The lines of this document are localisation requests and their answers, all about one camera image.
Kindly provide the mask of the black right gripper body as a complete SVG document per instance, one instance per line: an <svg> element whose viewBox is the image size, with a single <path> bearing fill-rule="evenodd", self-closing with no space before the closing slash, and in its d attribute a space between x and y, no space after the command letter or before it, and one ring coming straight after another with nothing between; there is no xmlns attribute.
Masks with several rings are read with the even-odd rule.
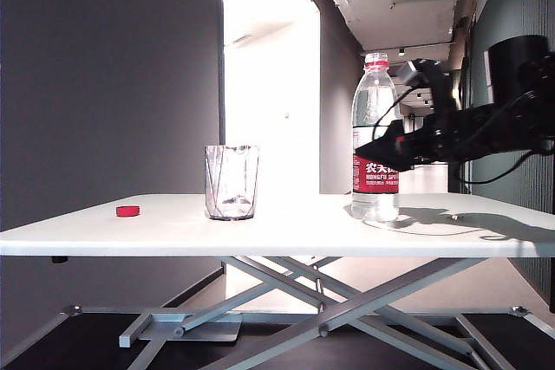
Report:
<svg viewBox="0 0 555 370"><path fill-rule="evenodd" d="M467 140L473 134L470 116L426 117L420 129L401 137L403 163L466 162L473 159Z"/></svg>

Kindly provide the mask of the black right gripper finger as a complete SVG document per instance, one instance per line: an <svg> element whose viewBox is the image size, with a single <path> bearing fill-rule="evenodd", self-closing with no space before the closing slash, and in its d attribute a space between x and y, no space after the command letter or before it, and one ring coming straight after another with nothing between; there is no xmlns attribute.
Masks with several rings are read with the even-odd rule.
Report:
<svg viewBox="0 0 555 370"><path fill-rule="evenodd" d="M394 120L385 134L355 149L356 156L405 172L413 165L413 148L401 120Z"/></svg>

